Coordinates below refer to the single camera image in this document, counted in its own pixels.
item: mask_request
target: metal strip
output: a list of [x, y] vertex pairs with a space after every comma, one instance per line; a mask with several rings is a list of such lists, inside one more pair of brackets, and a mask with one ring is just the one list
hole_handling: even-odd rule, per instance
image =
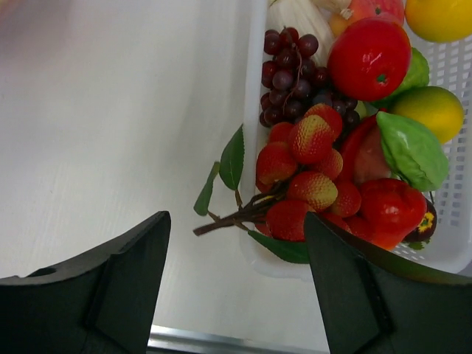
[[197, 354], [328, 354], [318, 350], [306, 350], [188, 330], [152, 326], [149, 342], [147, 343], [147, 352], [154, 353], [157, 350], [175, 350]]

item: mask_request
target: yellow lemon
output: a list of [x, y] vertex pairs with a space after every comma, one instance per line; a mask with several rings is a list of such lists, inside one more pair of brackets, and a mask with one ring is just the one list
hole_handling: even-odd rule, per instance
[[472, 34], [472, 0], [407, 0], [405, 19], [426, 41], [458, 41]]
[[464, 122], [464, 108], [459, 99], [438, 86], [413, 88], [401, 94], [389, 112], [422, 123], [441, 144], [454, 138]]

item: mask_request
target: white table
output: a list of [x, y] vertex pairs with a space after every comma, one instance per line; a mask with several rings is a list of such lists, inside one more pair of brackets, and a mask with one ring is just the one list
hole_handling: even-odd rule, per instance
[[[24, 0], [0, 25], [0, 277], [159, 210], [173, 228], [154, 324], [327, 351], [313, 284], [254, 272], [192, 210], [243, 116], [249, 0]], [[215, 185], [212, 208], [234, 201]]]

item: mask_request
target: plastic basket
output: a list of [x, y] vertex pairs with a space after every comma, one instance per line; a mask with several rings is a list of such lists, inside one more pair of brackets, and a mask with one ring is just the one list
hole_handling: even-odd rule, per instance
[[[255, 161], [267, 137], [267, 130], [260, 126], [258, 119], [266, 13], [266, 3], [255, 1], [244, 116], [246, 161], [242, 188], [243, 196], [246, 197], [255, 192]], [[428, 59], [431, 72], [430, 85], [442, 86], [455, 93], [464, 106], [465, 121], [460, 133], [444, 145], [444, 151], [449, 157], [449, 175], [442, 188], [435, 192], [438, 225], [430, 244], [421, 251], [400, 244], [393, 252], [425, 266], [458, 273], [472, 261], [472, 147], [470, 146], [472, 127], [469, 127], [471, 113], [468, 109], [472, 97], [472, 36], [453, 43], [434, 44], [418, 38], [406, 24], [405, 29], [412, 46]], [[261, 274], [313, 281], [308, 265], [284, 262], [247, 235], [241, 236], [240, 247], [247, 261]]]

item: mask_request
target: bunch of grapes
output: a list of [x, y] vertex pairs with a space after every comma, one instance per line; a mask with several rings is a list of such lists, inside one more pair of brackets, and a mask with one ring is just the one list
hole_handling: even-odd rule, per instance
[[281, 33], [274, 29], [265, 32], [264, 52], [272, 59], [263, 63], [261, 82], [269, 92], [260, 98], [259, 121], [267, 128], [279, 122], [297, 122], [310, 107], [324, 103], [342, 115], [344, 130], [339, 140], [344, 140], [360, 122], [354, 111], [357, 100], [337, 92], [327, 69], [317, 67], [310, 59], [318, 45], [314, 35], [299, 37], [293, 27], [286, 27]]

